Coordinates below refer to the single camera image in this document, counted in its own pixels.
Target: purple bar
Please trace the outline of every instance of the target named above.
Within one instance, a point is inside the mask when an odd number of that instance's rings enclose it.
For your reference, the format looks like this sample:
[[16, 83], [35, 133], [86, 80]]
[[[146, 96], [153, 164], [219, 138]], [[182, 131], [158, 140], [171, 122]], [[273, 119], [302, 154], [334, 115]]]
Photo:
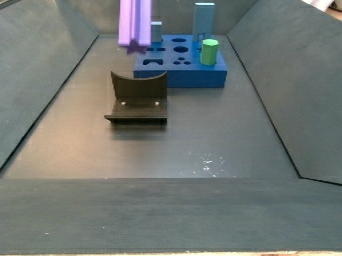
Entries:
[[121, 0], [119, 45], [151, 45], [153, 0]]

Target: hole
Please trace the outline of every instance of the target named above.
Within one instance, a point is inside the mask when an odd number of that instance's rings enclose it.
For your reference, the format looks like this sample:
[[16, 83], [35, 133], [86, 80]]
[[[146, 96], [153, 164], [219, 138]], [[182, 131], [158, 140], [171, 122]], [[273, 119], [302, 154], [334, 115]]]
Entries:
[[163, 65], [165, 64], [165, 61], [162, 59], [146, 59], [143, 61], [143, 65], [149, 65], [150, 63], [157, 63], [159, 65]]
[[177, 42], [177, 43], [183, 43], [186, 42], [187, 40], [185, 38], [174, 38], [173, 39], [173, 42]]
[[178, 47], [175, 47], [174, 48], [174, 50], [175, 50], [175, 52], [187, 52], [189, 51], [189, 48], [187, 47], [185, 47], [185, 46], [178, 46]]

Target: blue pegboard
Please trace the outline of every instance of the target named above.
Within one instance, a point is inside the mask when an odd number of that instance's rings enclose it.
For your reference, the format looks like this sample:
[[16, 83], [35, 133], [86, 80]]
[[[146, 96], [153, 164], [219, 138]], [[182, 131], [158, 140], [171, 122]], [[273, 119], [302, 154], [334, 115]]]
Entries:
[[201, 64], [201, 42], [193, 35], [163, 35], [162, 43], [153, 43], [145, 55], [138, 55], [134, 67], [135, 78], [149, 78], [167, 71], [169, 87], [222, 88], [227, 66], [218, 52], [217, 64]]

